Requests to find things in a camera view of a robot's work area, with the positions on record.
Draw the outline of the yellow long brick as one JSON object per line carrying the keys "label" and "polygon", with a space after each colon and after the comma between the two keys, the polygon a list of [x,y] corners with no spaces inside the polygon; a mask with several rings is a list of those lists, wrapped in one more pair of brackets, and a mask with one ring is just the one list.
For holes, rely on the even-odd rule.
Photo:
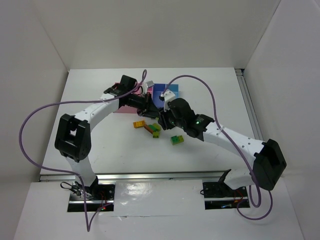
{"label": "yellow long brick", "polygon": [[143,128],[145,126],[145,121],[144,120],[140,120],[140,121],[134,121],[133,122],[133,127],[135,129],[138,129],[138,128]]}

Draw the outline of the dark green small brick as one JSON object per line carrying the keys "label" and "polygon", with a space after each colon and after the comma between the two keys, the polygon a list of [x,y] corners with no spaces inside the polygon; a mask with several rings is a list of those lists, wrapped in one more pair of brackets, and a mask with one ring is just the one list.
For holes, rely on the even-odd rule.
{"label": "dark green small brick", "polygon": [[171,139],[171,144],[174,146],[174,145],[177,145],[177,144],[180,144],[181,142],[183,142],[183,140],[180,140],[179,138],[173,138]]}

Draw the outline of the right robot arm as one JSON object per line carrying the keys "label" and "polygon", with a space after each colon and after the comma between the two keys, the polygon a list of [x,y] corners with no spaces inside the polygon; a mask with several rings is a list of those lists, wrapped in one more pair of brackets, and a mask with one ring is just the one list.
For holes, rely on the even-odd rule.
{"label": "right robot arm", "polygon": [[157,107],[148,94],[144,114],[157,118],[163,130],[180,128],[191,138],[214,144],[242,158],[245,168],[230,169],[222,177],[229,188],[257,185],[266,191],[274,189],[287,167],[278,142],[250,138],[226,128],[212,117],[196,114],[185,99],[176,98],[170,91],[161,99],[164,106]]}

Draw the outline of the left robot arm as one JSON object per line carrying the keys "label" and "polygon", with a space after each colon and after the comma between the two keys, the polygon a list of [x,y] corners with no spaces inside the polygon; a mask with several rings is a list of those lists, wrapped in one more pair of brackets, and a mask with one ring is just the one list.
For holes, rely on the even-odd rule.
{"label": "left robot arm", "polygon": [[158,109],[149,92],[153,86],[152,81],[138,83],[136,79],[123,75],[120,82],[106,89],[96,103],[74,115],[64,114],[60,118],[54,147],[76,173],[76,186],[85,188],[89,198],[94,198],[101,189],[89,160],[92,130],[123,106],[135,108],[140,116],[156,118]]}

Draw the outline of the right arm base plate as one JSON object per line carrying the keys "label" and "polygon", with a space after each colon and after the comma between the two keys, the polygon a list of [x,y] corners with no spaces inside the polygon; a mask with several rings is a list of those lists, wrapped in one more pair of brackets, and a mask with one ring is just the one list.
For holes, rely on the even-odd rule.
{"label": "right arm base plate", "polygon": [[203,182],[200,194],[204,197],[205,210],[250,208],[246,187],[231,189],[223,182]]}

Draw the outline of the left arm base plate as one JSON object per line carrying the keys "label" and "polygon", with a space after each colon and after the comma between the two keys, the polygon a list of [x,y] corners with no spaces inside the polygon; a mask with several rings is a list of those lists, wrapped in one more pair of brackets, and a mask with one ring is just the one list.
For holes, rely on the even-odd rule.
{"label": "left arm base plate", "polygon": [[[79,189],[76,184],[70,187],[69,200],[67,206],[68,213],[80,213],[84,212],[84,194],[83,190]],[[99,184],[98,188],[92,194],[86,193],[86,205],[88,212],[96,212],[101,208],[101,212],[113,212],[114,211],[114,198],[115,198],[116,185],[111,184]]]}

